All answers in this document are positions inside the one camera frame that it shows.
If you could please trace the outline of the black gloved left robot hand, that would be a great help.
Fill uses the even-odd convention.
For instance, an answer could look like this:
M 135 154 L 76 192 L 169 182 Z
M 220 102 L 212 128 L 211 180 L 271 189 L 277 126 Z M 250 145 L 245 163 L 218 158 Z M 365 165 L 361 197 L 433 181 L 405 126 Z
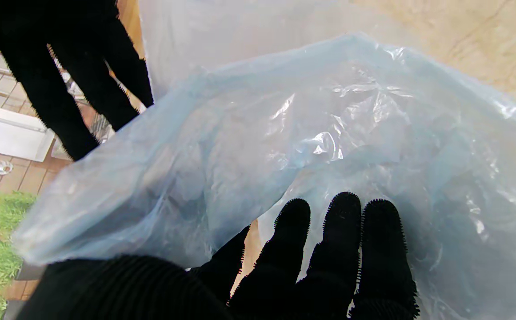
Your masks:
M 414 320 L 420 314 L 397 208 L 365 207 L 341 192 L 325 215 L 323 239 L 298 278 L 311 209 L 288 201 L 254 269 L 242 268 L 243 229 L 187 271 L 151 256 L 74 259 L 46 268 L 19 320 Z

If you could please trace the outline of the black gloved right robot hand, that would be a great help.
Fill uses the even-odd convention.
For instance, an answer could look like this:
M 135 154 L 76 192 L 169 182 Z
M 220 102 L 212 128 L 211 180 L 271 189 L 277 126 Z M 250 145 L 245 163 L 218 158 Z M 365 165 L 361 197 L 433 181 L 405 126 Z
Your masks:
M 56 65 L 118 131 L 139 112 L 124 90 L 153 105 L 146 61 L 115 0 L 0 0 L 0 53 L 40 121 L 79 161 L 99 146 Z

